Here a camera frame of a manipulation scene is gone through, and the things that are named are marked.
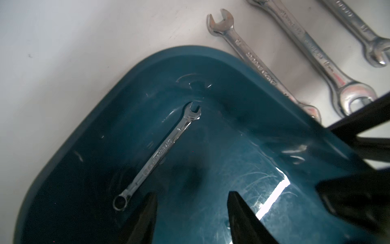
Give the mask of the small silver wrench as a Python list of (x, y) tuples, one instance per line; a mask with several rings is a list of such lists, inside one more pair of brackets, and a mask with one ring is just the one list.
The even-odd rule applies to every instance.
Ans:
[(390, 64), (390, 40), (375, 33), (344, 1), (321, 3), (360, 41), (367, 62), (383, 68)]

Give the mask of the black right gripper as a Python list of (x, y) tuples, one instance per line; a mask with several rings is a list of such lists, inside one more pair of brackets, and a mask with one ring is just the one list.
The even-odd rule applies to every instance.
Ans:
[[(390, 120), (390, 94), (330, 125), (328, 129), (362, 159), (388, 162), (390, 139), (358, 134)], [(368, 232), (390, 238), (390, 170), (381, 169), (321, 181), (315, 186), (332, 215)]]

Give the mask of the teal plastic storage box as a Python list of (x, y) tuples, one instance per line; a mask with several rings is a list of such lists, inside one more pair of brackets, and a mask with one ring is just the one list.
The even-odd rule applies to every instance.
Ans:
[[(192, 102), (202, 114), (130, 199), (135, 178)], [(281, 244), (376, 244), (331, 215), (320, 181), (369, 171), (346, 144), (237, 58), (207, 47), (158, 52), (136, 65), (49, 160), (21, 206), (16, 244), (108, 244), (147, 193), (155, 244), (229, 244), (238, 192)]]

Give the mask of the medium silver wrench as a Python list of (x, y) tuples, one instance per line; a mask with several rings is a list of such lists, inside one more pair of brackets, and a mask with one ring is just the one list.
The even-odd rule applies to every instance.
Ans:
[(322, 122), (320, 111), (312, 106), (297, 100), (292, 93), (283, 85), (283, 83), (272, 73), (272, 71), (263, 63), (263, 61), (255, 54), (255, 52), (245, 43), (245, 41), (237, 34), (234, 29), (234, 18), (232, 14), (226, 10), (220, 10), (222, 21), (215, 22), (212, 14), (207, 15), (207, 29), (211, 35), (222, 37), (236, 51), (238, 56), (253, 70), (255, 70), (262, 78), (279, 90), (290, 101), (304, 110), (310, 117), (317, 122)]

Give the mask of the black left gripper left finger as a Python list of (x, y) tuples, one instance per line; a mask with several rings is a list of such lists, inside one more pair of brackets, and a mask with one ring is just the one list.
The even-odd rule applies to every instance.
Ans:
[(157, 206), (157, 195), (148, 193), (122, 227), (117, 243), (151, 244), (157, 219)]

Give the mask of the large silver wrench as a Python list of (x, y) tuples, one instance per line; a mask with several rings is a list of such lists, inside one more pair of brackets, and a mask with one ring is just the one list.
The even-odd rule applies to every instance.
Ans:
[(335, 111), (343, 118), (353, 113), (352, 103), (363, 100), (364, 105), (378, 96), (369, 85), (347, 76), (318, 46), (281, 1), (249, 1), (269, 13), (305, 54), (318, 73), (327, 82)]

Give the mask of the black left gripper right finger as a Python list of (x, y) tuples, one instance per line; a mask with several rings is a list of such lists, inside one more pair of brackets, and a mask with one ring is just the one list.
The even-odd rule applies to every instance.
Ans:
[(232, 243), (234, 244), (277, 244), (240, 194), (230, 191), (227, 200)]

